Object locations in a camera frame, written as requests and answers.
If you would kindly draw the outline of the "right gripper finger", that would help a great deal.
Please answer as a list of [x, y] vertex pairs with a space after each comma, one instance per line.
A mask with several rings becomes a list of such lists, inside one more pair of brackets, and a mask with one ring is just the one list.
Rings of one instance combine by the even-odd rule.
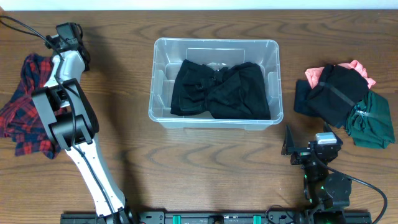
[[284, 143], [282, 146], [281, 154], [282, 155], [291, 155], [295, 150], [295, 144], [293, 140], [293, 135], [290, 130], [289, 125], [285, 127], [285, 138], [284, 138]]
[[330, 126], [327, 122], [323, 123], [323, 132], [324, 133], [332, 133], [333, 132], [333, 130], [330, 128]]

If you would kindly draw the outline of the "black garment with tape band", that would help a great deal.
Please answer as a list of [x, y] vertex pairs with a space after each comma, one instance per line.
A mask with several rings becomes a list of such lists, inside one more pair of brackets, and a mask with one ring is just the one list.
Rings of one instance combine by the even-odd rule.
[[368, 92], [368, 82], [356, 70], [327, 65], [308, 94], [307, 105], [328, 124], [336, 126]]

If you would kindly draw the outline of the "dark green garment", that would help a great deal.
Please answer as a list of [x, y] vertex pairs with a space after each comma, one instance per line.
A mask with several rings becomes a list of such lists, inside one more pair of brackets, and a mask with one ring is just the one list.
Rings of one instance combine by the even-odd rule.
[[356, 146], [385, 149], [396, 142], [388, 101], [373, 91], [355, 104], [345, 125]]

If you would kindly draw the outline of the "salmon pink garment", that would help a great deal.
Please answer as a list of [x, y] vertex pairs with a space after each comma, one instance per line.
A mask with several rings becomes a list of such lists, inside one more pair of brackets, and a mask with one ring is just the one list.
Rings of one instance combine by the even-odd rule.
[[[353, 60], [350, 63], [340, 63], [339, 66], [356, 70], [367, 81], [368, 88], [371, 88], [373, 85], [376, 84], [375, 80], [368, 77], [368, 73], [367, 73], [366, 69], [357, 60]], [[318, 84], [318, 81], [320, 79], [323, 69], [324, 69], [323, 67], [317, 67], [317, 68], [308, 68], [305, 71], [305, 76], [306, 76], [311, 88], [314, 88]]]

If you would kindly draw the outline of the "black trousers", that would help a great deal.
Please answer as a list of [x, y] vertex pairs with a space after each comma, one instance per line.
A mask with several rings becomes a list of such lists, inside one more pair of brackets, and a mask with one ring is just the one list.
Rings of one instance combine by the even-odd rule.
[[174, 83], [171, 113], [214, 119], [271, 119], [264, 77], [256, 63], [218, 70], [184, 60]]

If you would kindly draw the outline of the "red blue plaid shirt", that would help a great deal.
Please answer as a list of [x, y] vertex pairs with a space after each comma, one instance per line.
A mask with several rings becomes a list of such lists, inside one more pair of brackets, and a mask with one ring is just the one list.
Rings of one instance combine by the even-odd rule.
[[1, 109], [1, 137], [11, 138], [16, 143], [16, 156], [41, 152], [54, 159], [61, 151], [49, 140], [32, 101], [33, 91], [45, 85], [52, 69], [50, 57], [28, 55], [16, 91]]

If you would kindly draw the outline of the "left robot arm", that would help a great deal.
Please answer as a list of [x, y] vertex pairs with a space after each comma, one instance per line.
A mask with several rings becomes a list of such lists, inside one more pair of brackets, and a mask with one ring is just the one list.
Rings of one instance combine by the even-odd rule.
[[90, 69], [82, 28], [67, 22], [56, 30], [56, 35], [44, 39], [46, 47], [54, 51], [53, 70], [32, 99], [50, 141], [65, 150], [80, 171], [96, 210], [94, 217], [69, 214], [63, 215], [61, 222], [137, 223], [101, 153], [99, 122], [80, 86], [81, 74]]

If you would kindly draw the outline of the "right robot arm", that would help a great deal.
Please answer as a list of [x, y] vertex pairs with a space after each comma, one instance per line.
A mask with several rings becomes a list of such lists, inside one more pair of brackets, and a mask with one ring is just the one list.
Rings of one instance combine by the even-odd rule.
[[296, 213], [295, 223], [344, 222], [343, 210], [349, 206], [352, 181], [337, 172], [330, 173], [328, 163], [338, 157], [343, 141], [326, 123], [323, 132], [306, 147], [297, 147], [293, 134], [287, 126], [281, 154], [290, 156], [290, 163], [304, 171], [304, 196], [310, 206]]

